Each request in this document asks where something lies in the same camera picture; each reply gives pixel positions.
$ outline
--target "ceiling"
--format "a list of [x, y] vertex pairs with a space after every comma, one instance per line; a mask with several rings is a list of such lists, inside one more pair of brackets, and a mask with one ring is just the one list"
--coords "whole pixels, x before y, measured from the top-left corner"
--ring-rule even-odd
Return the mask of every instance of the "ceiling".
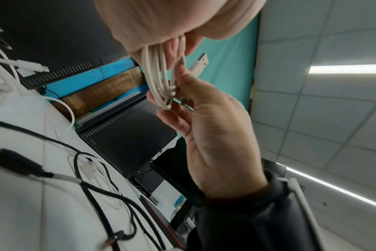
[[[376, 75], [309, 75], [376, 64], [376, 0], [268, 0], [252, 121], [262, 157], [376, 201]], [[376, 207], [296, 177], [319, 224], [376, 251]]]

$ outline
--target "white desk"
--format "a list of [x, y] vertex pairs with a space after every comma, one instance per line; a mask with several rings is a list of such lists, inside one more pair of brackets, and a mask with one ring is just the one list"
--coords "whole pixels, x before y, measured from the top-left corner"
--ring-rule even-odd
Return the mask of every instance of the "white desk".
[[[55, 130], [61, 135], [69, 125], [47, 101], [15, 93], [0, 97], [0, 121], [54, 139]], [[98, 156], [73, 129], [65, 134], [63, 141]], [[0, 128], [0, 148], [16, 151], [42, 164], [47, 171], [74, 176], [73, 156], [59, 145]], [[112, 179], [116, 180], [116, 172], [110, 173]], [[142, 206], [128, 181], [119, 173], [117, 175], [123, 195]], [[130, 233], [130, 219], [126, 210], [115, 210], [104, 201], [103, 195], [95, 192], [92, 194], [113, 230]], [[140, 215], [139, 217], [155, 238], [146, 221]], [[166, 247], [172, 248], [159, 228], [158, 231]], [[99, 245], [106, 238], [98, 216], [79, 186], [57, 180], [34, 181], [0, 170], [0, 250], [94, 251], [99, 250]], [[138, 226], [136, 236], [129, 241], [120, 241], [119, 245], [121, 250], [156, 250], [145, 239]]]

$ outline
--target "black sleeve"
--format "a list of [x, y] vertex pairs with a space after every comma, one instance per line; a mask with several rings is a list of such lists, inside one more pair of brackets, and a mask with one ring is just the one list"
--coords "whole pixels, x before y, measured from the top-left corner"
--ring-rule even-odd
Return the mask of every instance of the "black sleeve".
[[268, 186], [233, 200], [201, 200], [188, 251], [319, 251], [304, 209], [285, 182], [266, 172]]

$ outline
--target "wooden plank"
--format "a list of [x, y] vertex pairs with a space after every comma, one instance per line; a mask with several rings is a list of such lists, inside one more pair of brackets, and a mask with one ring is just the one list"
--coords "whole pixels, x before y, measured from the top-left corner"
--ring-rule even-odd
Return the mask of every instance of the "wooden plank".
[[[140, 67], [137, 66], [61, 100], [71, 108], [74, 116], [78, 118], [143, 83], [145, 83], [144, 75]], [[71, 120], [71, 115], [63, 105], [57, 102], [53, 102], [52, 105], [67, 119]]]

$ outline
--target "linear led light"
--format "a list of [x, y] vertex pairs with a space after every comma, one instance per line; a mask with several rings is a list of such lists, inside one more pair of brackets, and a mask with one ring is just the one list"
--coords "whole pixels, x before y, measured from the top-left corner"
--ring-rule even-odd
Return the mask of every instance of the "linear led light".
[[376, 74], [376, 65], [312, 65], [309, 74]]
[[353, 198], [356, 198], [356, 199], [358, 199], [358, 200], [361, 200], [361, 201], [363, 201], [363, 202], [366, 202], [366, 203], [368, 203], [368, 204], [370, 204], [370, 205], [376, 206], [376, 202], [375, 202], [375, 201], [369, 200], [369, 199], [367, 199], [367, 198], [365, 198], [365, 197], [362, 197], [362, 196], [360, 196], [360, 195], [357, 195], [357, 194], [354, 194], [354, 193], [352, 193], [352, 192], [346, 191], [345, 189], [342, 189], [342, 188], [340, 188], [340, 187], [338, 187], [338, 186], [331, 185], [330, 183], [324, 182], [324, 181], [319, 180], [319, 179], [317, 179], [317, 178], [315, 178], [315, 177], [309, 176], [309, 175], [307, 175], [307, 174], [305, 174], [305, 173], [302, 173], [302, 172], [299, 172], [299, 171], [297, 171], [297, 170], [294, 170], [294, 169], [292, 169], [292, 168], [290, 168], [290, 167], [287, 167], [287, 166], [285, 166], [285, 165], [282, 165], [282, 164], [279, 164], [279, 163], [277, 163], [277, 164], [286, 167], [287, 170], [290, 171], [290, 172], [293, 172], [293, 173], [295, 173], [295, 174], [298, 174], [298, 175], [300, 175], [300, 176], [302, 176], [302, 177], [305, 177], [305, 178], [307, 178], [307, 179], [313, 180], [314, 182], [317, 182], [317, 183], [319, 183], [319, 184], [322, 184], [322, 185], [324, 185], [324, 186], [327, 186], [327, 187], [329, 187], [329, 188], [331, 188], [331, 189], [337, 190], [338, 192], [341, 192], [341, 193], [343, 193], [343, 194], [349, 195], [349, 196], [351, 196], [351, 197], [353, 197]]

